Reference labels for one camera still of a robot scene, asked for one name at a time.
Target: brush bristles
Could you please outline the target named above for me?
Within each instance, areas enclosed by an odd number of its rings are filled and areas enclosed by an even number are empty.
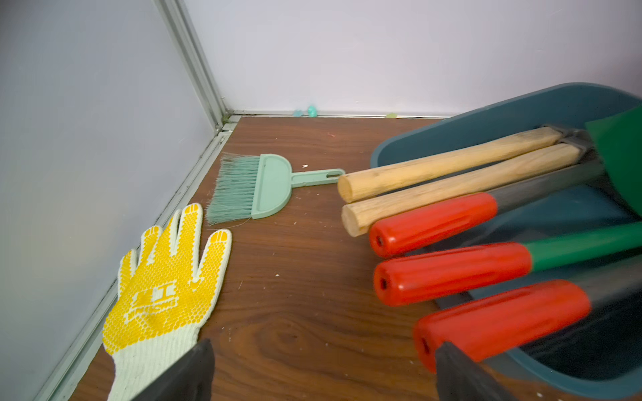
[[[214,196],[205,213],[209,224],[246,219],[252,215],[259,159],[259,156],[223,154]]]

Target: red plastic grip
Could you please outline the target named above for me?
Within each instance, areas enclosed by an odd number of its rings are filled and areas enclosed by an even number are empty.
[[[554,333],[589,312],[591,302],[581,288],[553,280],[426,316],[414,328],[415,348],[435,372],[435,351],[445,341],[479,362]]]
[[[379,220],[370,246],[389,258],[434,244],[495,217],[497,201],[485,192],[465,195]]]
[[[531,267],[522,244],[470,246],[384,260],[374,270],[374,289],[386,305],[408,305],[512,280]]]

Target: hand brush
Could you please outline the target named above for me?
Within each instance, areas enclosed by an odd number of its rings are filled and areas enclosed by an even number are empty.
[[[343,174],[342,169],[292,173],[290,162],[279,155],[225,153],[205,218],[209,224],[265,218],[283,209],[292,188],[336,183]]]

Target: green metal handle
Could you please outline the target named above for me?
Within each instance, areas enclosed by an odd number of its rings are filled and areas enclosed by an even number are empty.
[[[525,243],[532,271],[547,270],[642,246],[642,222]]]
[[[344,175],[342,169],[303,171],[301,173],[292,173],[290,182],[293,188],[311,187],[312,185],[322,185],[325,183],[336,183],[340,175]]]

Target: knit cuff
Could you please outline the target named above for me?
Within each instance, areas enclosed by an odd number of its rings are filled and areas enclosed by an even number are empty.
[[[198,327],[172,332],[130,345],[113,355],[116,378],[107,401],[129,401],[196,344]]]

